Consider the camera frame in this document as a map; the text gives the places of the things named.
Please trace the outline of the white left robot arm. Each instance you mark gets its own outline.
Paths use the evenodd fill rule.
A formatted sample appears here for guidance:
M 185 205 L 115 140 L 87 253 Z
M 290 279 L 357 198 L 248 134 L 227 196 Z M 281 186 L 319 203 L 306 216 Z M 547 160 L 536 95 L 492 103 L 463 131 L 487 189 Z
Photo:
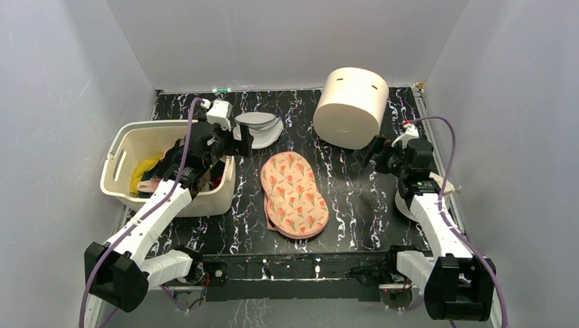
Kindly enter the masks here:
M 184 141 L 177 141 L 162 160 L 163 174 L 155 192 L 136 215 L 103 244 L 84 253 L 85 291 L 124 312 L 135 310 L 147 292 L 181 278 L 201 281 L 200 257 L 184 247 L 147 259 L 163 230 L 210 181 L 212 168 L 224 156 L 250 156 L 253 136 L 241 124 L 240 138 L 218 123 L 189 122 Z

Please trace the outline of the floral mesh laundry bag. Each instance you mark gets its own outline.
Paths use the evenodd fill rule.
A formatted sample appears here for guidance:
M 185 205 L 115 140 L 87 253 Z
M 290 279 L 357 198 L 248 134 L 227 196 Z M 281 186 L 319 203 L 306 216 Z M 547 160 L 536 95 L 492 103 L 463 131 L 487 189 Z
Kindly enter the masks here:
M 326 227 L 329 209 L 303 156 L 275 154 L 262 166 L 259 177 L 270 230 L 299 240 L 312 238 Z

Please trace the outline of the black bra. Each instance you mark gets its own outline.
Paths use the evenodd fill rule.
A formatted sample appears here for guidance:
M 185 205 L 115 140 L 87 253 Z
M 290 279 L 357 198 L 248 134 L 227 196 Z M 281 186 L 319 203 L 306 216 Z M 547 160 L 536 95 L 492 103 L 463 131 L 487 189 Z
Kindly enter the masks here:
M 179 181 L 183 153 L 184 139 L 177 139 L 152 169 L 153 176 L 162 180 Z

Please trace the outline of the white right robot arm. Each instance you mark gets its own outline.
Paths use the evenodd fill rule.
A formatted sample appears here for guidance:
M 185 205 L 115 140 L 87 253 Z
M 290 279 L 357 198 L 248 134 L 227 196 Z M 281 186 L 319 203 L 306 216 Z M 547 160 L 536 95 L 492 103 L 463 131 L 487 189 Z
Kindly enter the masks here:
M 449 221 L 441 183 L 432 174 L 433 146 L 413 138 L 397 141 L 375 136 L 354 156 L 362 166 L 376 158 L 375 172 L 397 177 L 397 193 L 429 242 L 427 257 L 413 247 L 394 246 L 384 265 L 386 277 L 401 283 L 408 278 L 423 293 L 425 308 L 434 320 L 487 321 L 490 318 L 495 266 L 478 259 Z

